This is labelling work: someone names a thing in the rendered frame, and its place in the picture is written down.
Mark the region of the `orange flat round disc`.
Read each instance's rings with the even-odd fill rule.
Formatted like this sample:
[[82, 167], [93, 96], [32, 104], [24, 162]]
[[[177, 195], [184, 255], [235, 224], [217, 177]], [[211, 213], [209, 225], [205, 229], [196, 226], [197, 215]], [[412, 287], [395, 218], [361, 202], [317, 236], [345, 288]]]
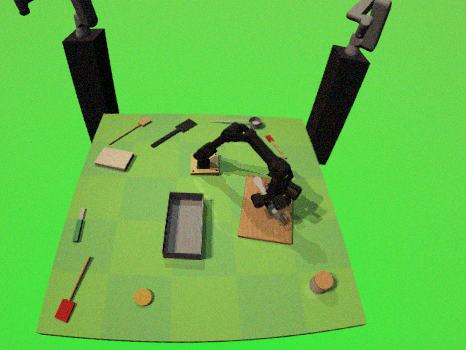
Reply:
[[145, 307], [152, 302], [152, 294], [146, 288], [138, 289], [133, 297], [137, 305], [141, 307]]

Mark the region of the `brown cylinder with orange top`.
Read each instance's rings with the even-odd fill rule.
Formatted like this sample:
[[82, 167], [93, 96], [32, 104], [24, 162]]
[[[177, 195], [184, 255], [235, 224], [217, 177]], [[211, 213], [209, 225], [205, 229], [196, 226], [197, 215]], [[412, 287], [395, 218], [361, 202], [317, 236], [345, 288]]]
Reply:
[[310, 279], [309, 287], [311, 291], [315, 294], [323, 294], [333, 285], [333, 278], [328, 271], [319, 271], [315, 276]]

